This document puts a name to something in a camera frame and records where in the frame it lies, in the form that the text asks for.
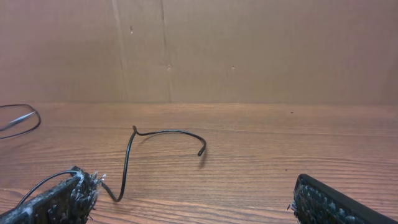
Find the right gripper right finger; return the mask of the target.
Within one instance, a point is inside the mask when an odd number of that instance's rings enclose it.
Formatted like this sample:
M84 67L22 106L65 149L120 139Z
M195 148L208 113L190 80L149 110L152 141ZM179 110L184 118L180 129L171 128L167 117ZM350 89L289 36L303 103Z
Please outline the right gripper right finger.
M294 198L288 208L299 223L397 224L307 174L297 177Z

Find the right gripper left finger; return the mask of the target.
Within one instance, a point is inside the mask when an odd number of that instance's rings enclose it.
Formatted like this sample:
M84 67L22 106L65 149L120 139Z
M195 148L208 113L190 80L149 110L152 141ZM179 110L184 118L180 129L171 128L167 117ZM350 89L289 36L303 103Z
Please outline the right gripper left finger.
M69 174L70 177L34 198L27 199L46 181L63 174ZM31 189L15 208L1 214L1 223L86 223L95 207L103 181L103 176L86 173L77 166L51 175Z

